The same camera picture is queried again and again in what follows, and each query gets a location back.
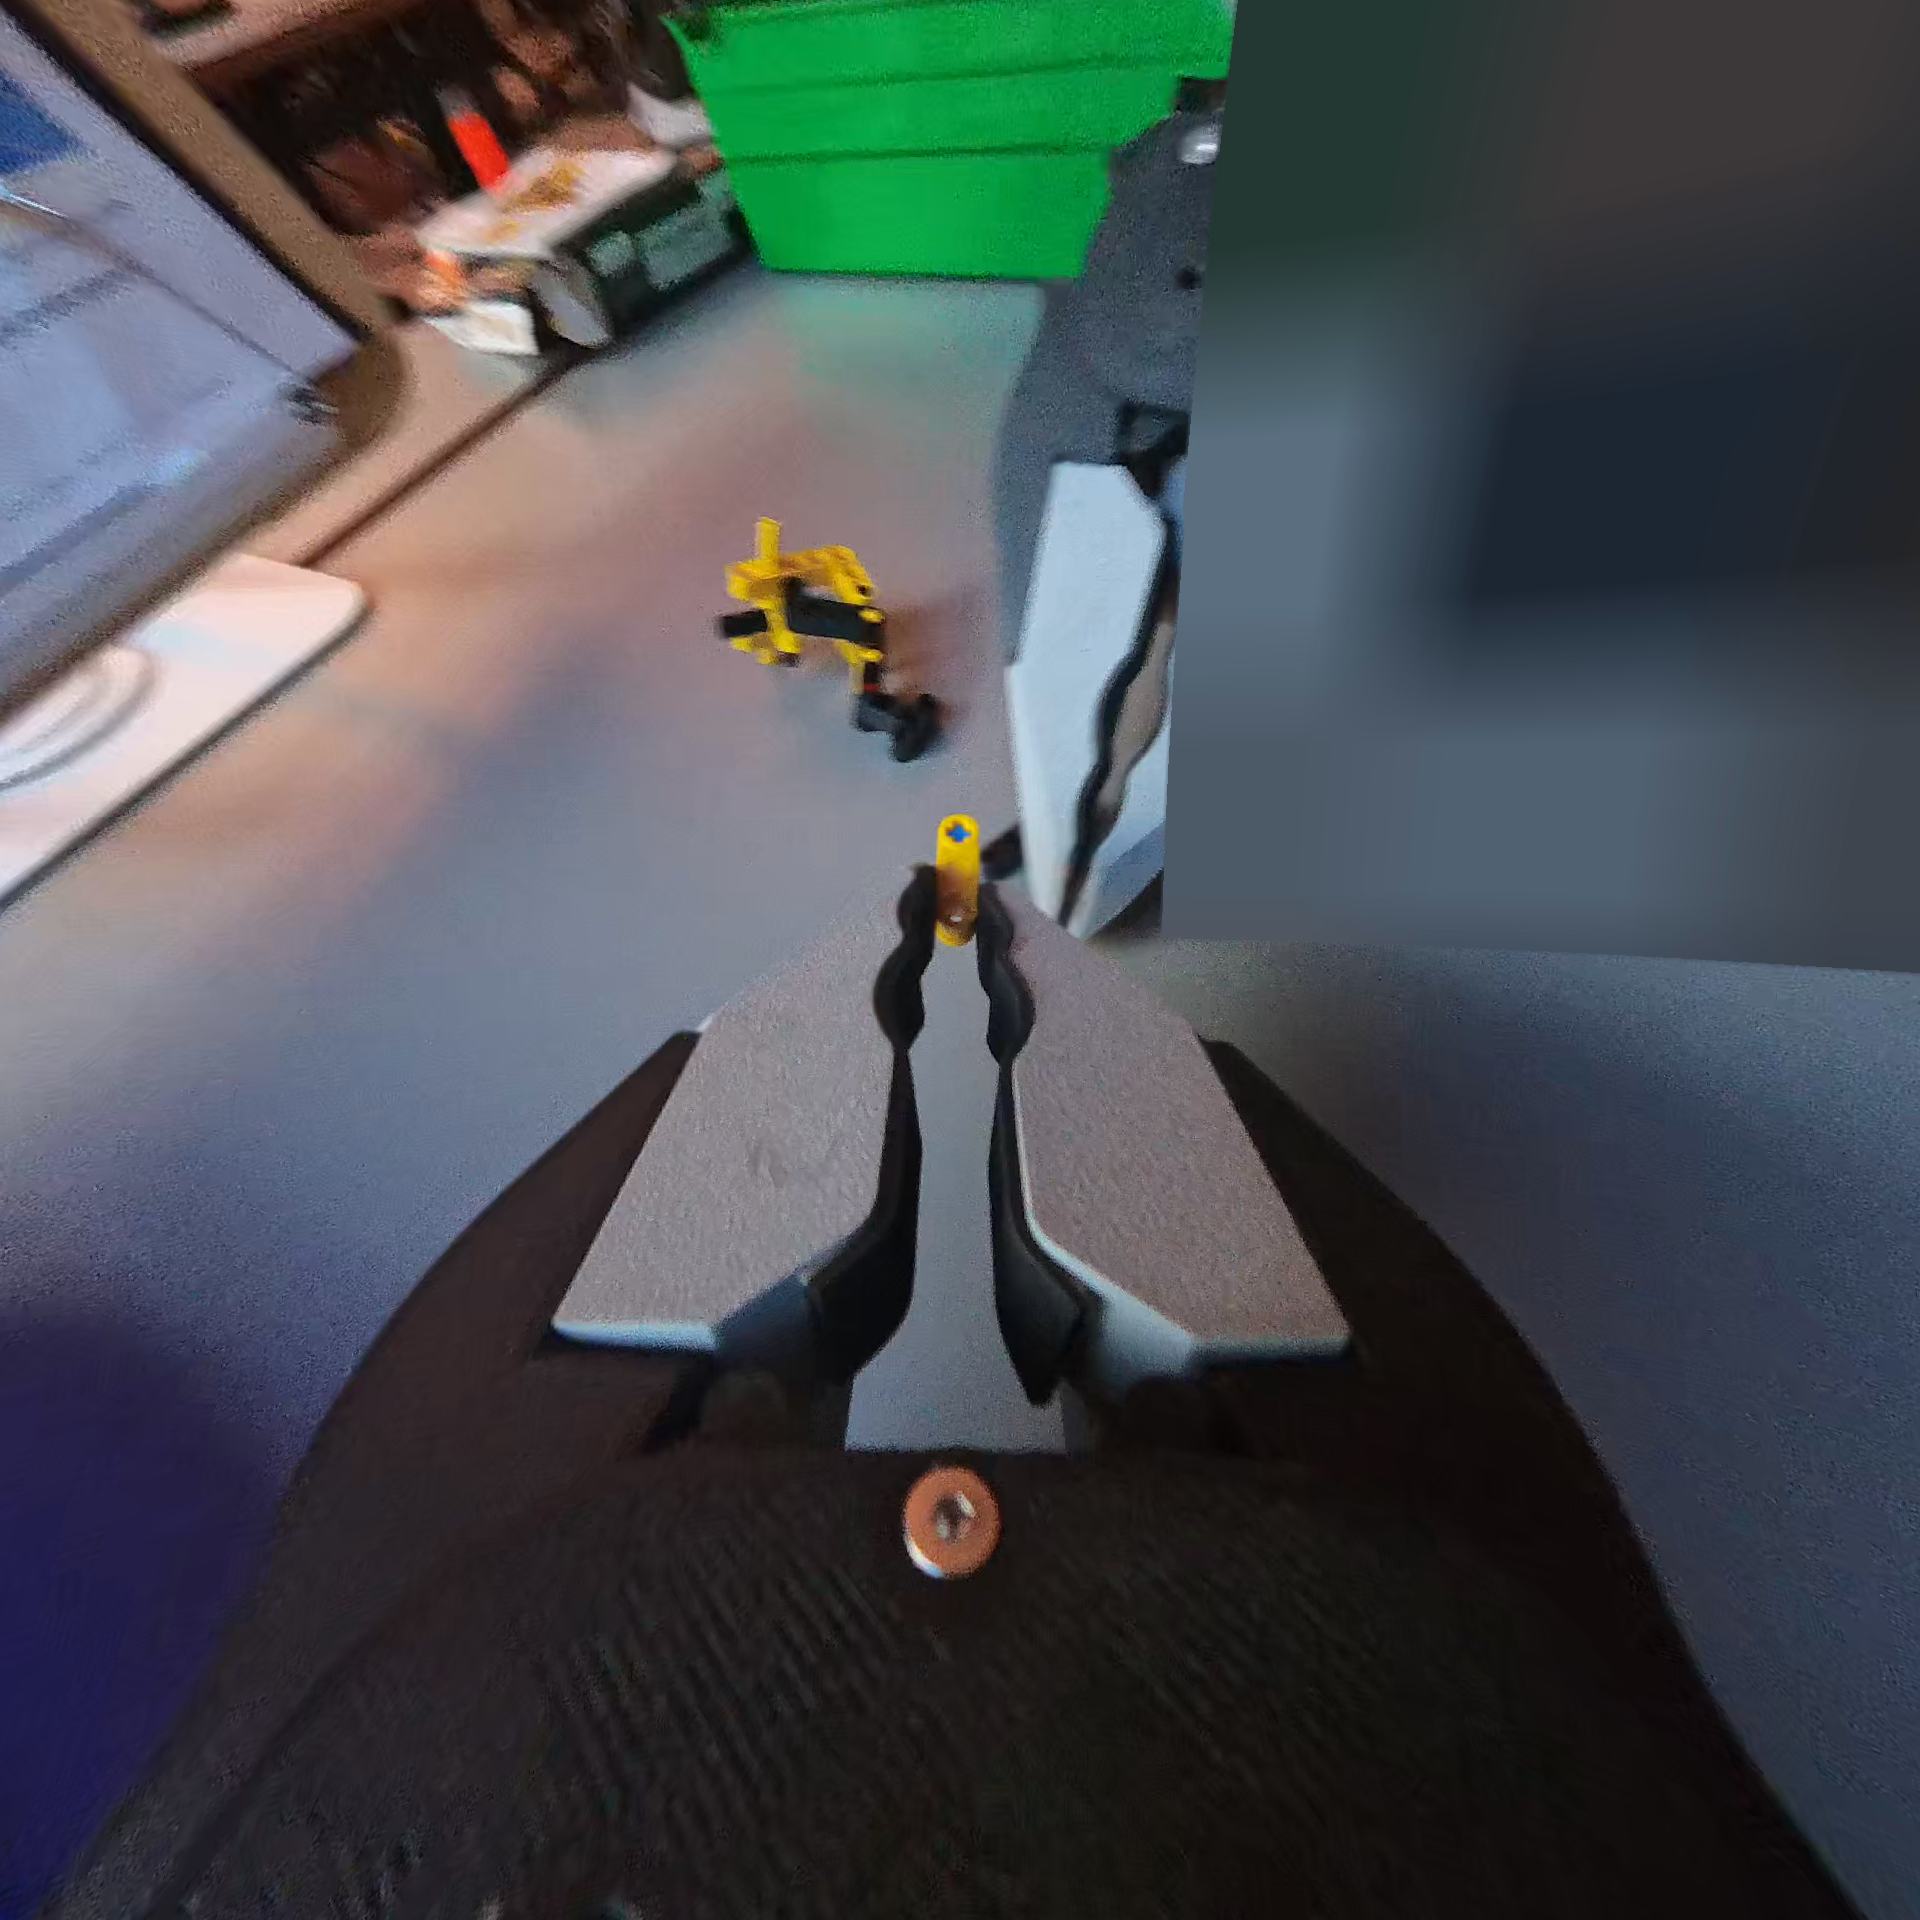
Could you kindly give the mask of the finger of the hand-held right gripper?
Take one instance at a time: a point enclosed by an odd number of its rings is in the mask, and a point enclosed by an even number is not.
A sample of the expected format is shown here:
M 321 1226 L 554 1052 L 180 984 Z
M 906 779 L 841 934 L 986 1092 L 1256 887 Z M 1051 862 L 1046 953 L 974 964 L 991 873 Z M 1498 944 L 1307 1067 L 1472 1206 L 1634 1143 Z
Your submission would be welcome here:
M 1178 568 L 1165 510 L 1117 466 L 1051 468 L 1018 653 L 1002 692 L 1025 886 L 1054 920 L 1094 770 L 1102 695 L 1140 657 L 1149 624 L 1177 617 L 1177 603 Z
M 1102 695 L 1059 912 L 1081 938 L 1121 920 L 1162 873 L 1172 657 L 1174 617 L 1156 617 Z

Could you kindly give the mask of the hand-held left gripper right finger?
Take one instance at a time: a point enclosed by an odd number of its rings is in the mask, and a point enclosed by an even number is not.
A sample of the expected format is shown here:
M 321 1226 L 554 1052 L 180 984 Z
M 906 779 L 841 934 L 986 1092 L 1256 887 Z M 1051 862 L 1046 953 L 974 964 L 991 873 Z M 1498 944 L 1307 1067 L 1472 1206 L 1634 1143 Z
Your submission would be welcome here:
M 1353 1329 L 1189 1021 L 991 882 L 975 972 L 995 1322 L 1063 1444 L 1142 1393 L 1345 1370 Z

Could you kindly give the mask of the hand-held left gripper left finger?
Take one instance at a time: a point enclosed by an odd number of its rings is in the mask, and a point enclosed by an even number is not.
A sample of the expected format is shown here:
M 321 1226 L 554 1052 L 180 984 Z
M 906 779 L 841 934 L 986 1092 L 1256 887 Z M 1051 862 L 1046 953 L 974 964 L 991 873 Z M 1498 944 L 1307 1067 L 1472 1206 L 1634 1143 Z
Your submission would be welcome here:
M 554 1335 L 851 1386 L 914 1290 L 923 978 L 912 874 L 710 1014 Z

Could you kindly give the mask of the green storage bin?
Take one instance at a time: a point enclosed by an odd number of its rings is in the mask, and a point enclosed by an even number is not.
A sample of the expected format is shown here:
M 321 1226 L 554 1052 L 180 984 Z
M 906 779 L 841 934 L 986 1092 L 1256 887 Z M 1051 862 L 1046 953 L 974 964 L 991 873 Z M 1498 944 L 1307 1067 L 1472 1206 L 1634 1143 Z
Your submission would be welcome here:
M 673 4 L 765 267 L 1069 282 L 1110 161 L 1226 79 L 1232 4 Z

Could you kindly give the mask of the yellow and black lego assembly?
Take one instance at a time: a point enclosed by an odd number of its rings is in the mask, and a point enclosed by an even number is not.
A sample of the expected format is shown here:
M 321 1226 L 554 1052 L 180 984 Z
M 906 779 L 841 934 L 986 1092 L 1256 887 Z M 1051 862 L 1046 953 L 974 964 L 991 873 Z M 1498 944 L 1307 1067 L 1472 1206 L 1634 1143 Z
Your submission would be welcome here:
M 890 675 L 887 613 L 868 571 L 848 547 L 784 548 L 780 522 L 756 517 L 753 548 L 725 573 L 730 613 L 718 640 L 762 666 L 796 666 L 811 641 L 848 668 L 851 722 L 887 740 L 896 763 L 914 763 L 940 739 L 940 706 L 928 690 L 899 690 Z

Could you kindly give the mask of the black box with white label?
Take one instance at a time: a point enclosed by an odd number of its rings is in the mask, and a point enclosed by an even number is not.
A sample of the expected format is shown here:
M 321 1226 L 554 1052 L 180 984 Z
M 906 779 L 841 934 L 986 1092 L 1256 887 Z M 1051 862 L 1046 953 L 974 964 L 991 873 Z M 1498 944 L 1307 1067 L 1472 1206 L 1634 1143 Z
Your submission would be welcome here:
M 507 357 L 610 347 L 752 247 L 718 159 L 660 148 L 529 151 L 414 238 L 430 321 Z

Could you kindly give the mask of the orange red object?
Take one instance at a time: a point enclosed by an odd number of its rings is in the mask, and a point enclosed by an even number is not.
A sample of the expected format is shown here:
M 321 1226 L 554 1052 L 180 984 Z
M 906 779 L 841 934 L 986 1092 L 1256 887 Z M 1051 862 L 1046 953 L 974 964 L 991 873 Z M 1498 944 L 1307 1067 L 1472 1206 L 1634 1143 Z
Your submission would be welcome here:
M 487 195 L 496 192 L 499 186 L 507 183 L 514 161 L 479 103 L 458 85 L 440 85 L 439 108 L 452 145 L 458 148 L 475 187 Z

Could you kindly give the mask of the silver computer monitor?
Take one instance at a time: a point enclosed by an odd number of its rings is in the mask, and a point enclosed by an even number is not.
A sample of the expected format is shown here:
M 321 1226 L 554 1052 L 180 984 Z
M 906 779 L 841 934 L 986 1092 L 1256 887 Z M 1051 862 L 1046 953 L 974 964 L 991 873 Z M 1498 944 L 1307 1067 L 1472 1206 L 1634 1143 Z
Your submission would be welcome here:
M 249 551 L 339 452 L 359 341 L 34 4 L 2 5 L 2 899 L 333 649 Z

